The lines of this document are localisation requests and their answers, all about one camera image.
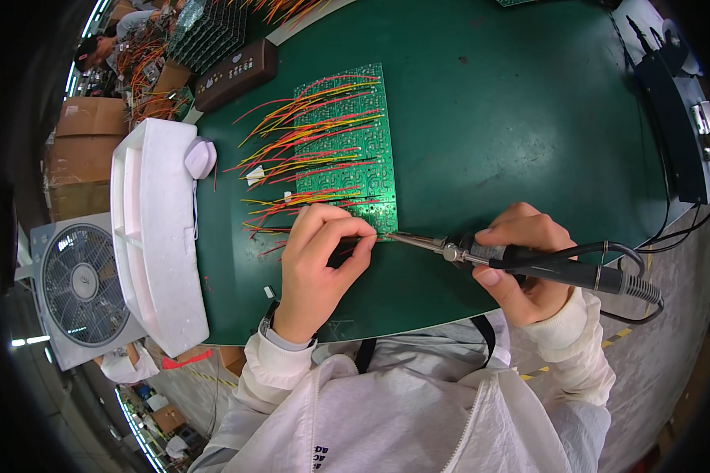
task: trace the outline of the green workbench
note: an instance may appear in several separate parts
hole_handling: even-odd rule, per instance
[[[297,33],[278,56],[273,81],[198,121],[216,144],[219,170],[260,146],[237,149],[264,115],[231,125],[245,111],[291,97],[304,82],[381,62],[400,230],[438,237],[482,229],[517,201],[549,213],[577,243],[638,246],[663,222],[653,139],[617,35],[596,5],[358,0]],[[219,345],[244,345],[269,306],[263,287],[277,297],[282,289],[281,251],[257,255],[286,237],[248,239],[241,223],[253,209],[239,200],[294,190],[275,184],[248,193],[236,178],[219,172],[215,192],[212,179],[198,186],[207,342]],[[672,219],[687,207],[675,203]],[[319,338],[394,334],[496,307],[440,256],[384,242]]]

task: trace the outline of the white styrofoam tray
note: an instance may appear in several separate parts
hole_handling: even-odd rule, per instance
[[[168,356],[208,337],[192,236],[194,125],[147,118],[114,150],[110,214],[126,306]]]

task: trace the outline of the white jacket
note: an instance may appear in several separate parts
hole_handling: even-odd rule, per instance
[[[346,355],[311,369],[314,346],[288,351],[254,335],[228,413],[190,473],[596,471],[615,381],[600,347],[599,310],[599,299],[575,289],[556,316],[524,327],[549,363],[554,390],[547,409],[494,355],[486,369],[462,378],[445,375],[436,361],[426,368],[445,346],[455,350],[447,366],[459,363],[456,344],[443,337],[422,346],[395,338],[388,352],[398,361],[358,374]],[[377,345],[374,362],[378,354]],[[459,423],[433,420],[449,434],[420,422],[404,427],[406,419],[434,419],[433,410],[440,410],[436,419]],[[361,424],[369,425],[365,432]]]

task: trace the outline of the hand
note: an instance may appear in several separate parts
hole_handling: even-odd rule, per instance
[[[337,270],[327,267],[340,239],[353,235],[362,238],[352,256]],[[373,227],[345,209],[323,203],[303,207],[282,253],[282,300],[273,330],[293,343],[311,338],[369,266],[375,242]]]
[[[576,246],[566,229],[524,202],[513,203],[488,229],[476,233],[476,242],[489,246],[517,244],[545,253]],[[473,277],[500,304],[505,317],[516,327],[554,316],[566,305],[573,289],[536,278],[526,279],[519,287],[511,274],[486,265],[475,267]]]

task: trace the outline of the left hand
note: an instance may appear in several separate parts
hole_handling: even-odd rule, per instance
[[[362,237],[338,269],[326,266],[343,237]],[[294,221],[282,253],[282,300],[273,330],[304,343],[326,322],[339,300],[371,263],[376,231],[345,209],[314,203]]]

